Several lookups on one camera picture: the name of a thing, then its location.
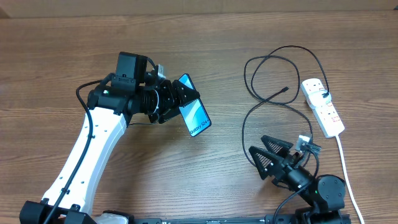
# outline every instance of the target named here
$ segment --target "wooden table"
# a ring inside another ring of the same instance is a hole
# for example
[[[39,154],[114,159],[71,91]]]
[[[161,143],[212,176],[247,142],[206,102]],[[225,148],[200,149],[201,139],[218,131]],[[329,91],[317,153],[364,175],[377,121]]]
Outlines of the wooden table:
[[[106,209],[139,218],[274,213],[290,192],[262,181],[243,155],[243,118],[256,104],[243,67],[251,57],[294,44],[313,50],[325,68],[346,126],[348,175],[364,219],[396,223],[397,21],[396,11],[0,20],[0,222],[18,223],[24,202],[39,202],[55,180],[83,122],[75,88],[114,72],[120,51],[150,56],[171,80],[189,73],[213,125],[195,138],[181,117],[128,128],[99,183],[94,215]],[[278,55],[297,64],[302,80],[322,78],[303,50]],[[270,60],[254,86],[263,96],[289,86],[276,98],[287,100],[297,77],[287,62]],[[323,147],[320,174],[343,177],[336,141],[325,139],[304,100],[300,92],[291,105],[313,123],[315,143]],[[248,119],[246,145],[261,146],[263,134],[295,142],[307,130],[299,115],[264,105]],[[358,223],[348,194],[345,202],[343,213]],[[306,203],[295,198],[281,213],[302,207]]]

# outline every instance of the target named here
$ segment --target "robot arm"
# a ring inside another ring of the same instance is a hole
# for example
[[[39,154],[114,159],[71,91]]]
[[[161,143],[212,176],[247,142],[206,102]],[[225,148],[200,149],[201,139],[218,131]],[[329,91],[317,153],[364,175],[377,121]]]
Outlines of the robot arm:
[[[151,72],[146,71],[147,62],[154,67]],[[61,173],[44,193],[40,203],[26,201],[19,215],[21,224],[57,223],[60,215],[66,216],[66,224],[96,223],[90,215],[98,182],[132,116],[144,113],[151,123],[161,124],[180,114],[181,106],[199,97],[199,92],[178,80],[166,80],[163,66],[156,66],[151,59],[121,52],[116,73],[110,73],[88,95],[92,135],[89,134],[86,114],[80,135]],[[88,138],[91,142],[78,166]],[[126,217],[116,214],[104,214],[99,220],[99,223],[128,223]]]

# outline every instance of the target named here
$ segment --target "white power cord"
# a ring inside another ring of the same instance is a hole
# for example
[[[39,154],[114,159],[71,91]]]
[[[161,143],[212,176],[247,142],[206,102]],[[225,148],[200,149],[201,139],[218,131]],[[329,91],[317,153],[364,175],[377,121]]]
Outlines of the white power cord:
[[[340,141],[340,138],[338,137],[338,135],[336,135],[336,140],[337,140],[338,150],[340,151],[341,165],[343,166],[344,179],[347,183],[349,197],[351,198],[351,201],[353,202],[354,208],[356,210],[356,213],[358,214],[361,224],[365,224],[365,221],[363,220],[361,211],[359,211],[358,205],[355,202],[354,194],[353,194],[353,191],[351,190],[351,185],[349,184],[346,162],[344,160],[344,154],[343,154],[343,146],[341,146],[341,141]]]

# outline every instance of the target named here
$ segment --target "power strip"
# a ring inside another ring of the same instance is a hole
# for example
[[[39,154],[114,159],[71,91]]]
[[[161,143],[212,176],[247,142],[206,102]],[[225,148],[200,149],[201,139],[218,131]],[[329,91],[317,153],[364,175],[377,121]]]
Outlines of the power strip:
[[[301,90],[326,138],[335,137],[344,131],[343,122],[331,102],[331,95],[323,97],[326,90],[321,80],[317,78],[305,80],[301,84]]]
[[[333,106],[333,103],[331,103],[331,94],[329,93],[327,97],[323,97],[323,94],[327,91],[325,90],[325,87],[323,87],[321,80],[317,78],[311,78],[302,82],[301,90],[303,91],[307,99],[307,103],[311,107],[325,137],[336,137],[349,197],[353,202],[354,208],[356,210],[356,213],[358,214],[361,224],[365,224],[361,211],[359,211],[358,205],[355,202],[354,194],[351,189],[351,184],[348,180],[347,168],[343,154],[343,146],[341,145],[340,137],[338,136],[341,132],[344,131],[344,125],[341,118],[337,114],[335,106]]]

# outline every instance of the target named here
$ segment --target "phone screen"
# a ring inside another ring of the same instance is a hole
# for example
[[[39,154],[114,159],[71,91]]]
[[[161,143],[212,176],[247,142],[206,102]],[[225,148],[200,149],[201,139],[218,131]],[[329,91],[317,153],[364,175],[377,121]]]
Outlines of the phone screen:
[[[187,87],[196,90],[188,74],[182,75],[178,80]],[[186,106],[181,106],[180,112],[192,137],[211,126],[210,118],[200,99],[194,100]]]

